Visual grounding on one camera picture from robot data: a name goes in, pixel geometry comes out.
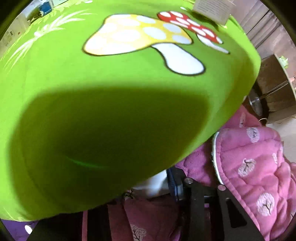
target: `paper card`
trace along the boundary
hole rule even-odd
[[[225,25],[235,4],[229,0],[196,0],[193,11]]]

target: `green fabric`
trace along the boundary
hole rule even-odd
[[[103,204],[184,158],[231,117],[260,57],[234,18],[217,26],[190,7],[69,0],[18,39],[0,61],[0,218],[36,220]],[[83,51],[108,16],[158,19],[169,10],[211,29],[230,54],[185,28],[193,43],[178,46],[203,63],[202,74],[171,71],[152,47]]]

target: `white mushroom stem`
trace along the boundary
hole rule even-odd
[[[221,48],[221,47],[219,47],[219,46],[213,44],[210,40],[208,40],[207,38],[205,38],[205,37],[203,37],[203,36],[201,36],[201,35],[199,35],[199,34],[196,34],[196,35],[197,35],[197,37],[199,38],[199,40],[200,40],[201,42],[203,42],[205,45],[207,45],[207,46],[209,46],[209,47],[211,47],[211,48],[213,48],[213,49],[216,49],[216,50],[218,50],[218,51],[220,51],[220,52],[223,52],[223,53],[229,54],[229,51],[228,51],[228,50],[226,50],[226,49],[224,49],[224,48]]]
[[[168,68],[176,73],[193,75],[201,74],[205,70],[198,59],[175,44],[160,43],[154,44],[152,47],[163,55]]]

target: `white trim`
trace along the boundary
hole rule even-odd
[[[224,183],[220,177],[218,166],[217,166],[217,161],[216,161],[216,140],[217,140],[219,133],[220,132],[217,132],[212,139],[212,157],[213,157],[212,162],[214,165],[214,169],[215,169],[215,173],[218,178],[218,181],[220,182],[220,184],[224,185]]]

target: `green blanket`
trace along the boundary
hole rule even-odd
[[[0,61],[0,218],[103,204],[238,109],[260,57],[236,20],[182,0],[69,0]]]

